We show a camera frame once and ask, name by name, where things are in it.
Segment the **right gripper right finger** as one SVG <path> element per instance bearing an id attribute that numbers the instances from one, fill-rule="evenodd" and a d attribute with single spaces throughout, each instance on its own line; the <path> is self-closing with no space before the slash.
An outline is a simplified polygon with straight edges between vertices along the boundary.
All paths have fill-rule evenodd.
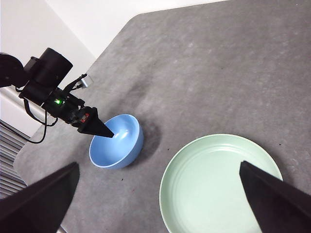
<path id="1" fill-rule="evenodd" d="M 311 196 L 243 161 L 239 176 L 263 233 L 309 233 Z"/>

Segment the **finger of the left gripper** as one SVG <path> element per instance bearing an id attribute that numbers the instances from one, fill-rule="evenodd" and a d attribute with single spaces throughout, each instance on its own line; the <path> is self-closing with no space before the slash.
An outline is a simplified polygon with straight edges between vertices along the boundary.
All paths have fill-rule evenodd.
<path id="1" fill-rule="evenodd" d="M 112 138 L 114 133 L 99 119 L 96 107 L 84 107 L 79 111 L 78 132 Z"/>

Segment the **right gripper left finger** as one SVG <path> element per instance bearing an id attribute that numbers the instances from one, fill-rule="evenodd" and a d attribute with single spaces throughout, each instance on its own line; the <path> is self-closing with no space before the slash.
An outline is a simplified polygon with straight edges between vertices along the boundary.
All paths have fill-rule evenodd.
<path id="1" fill-rule="evenodd" d="M 70 163 L 0 201 L 2 233 L 55 233 L 73 200 L 80 171 Z"/>

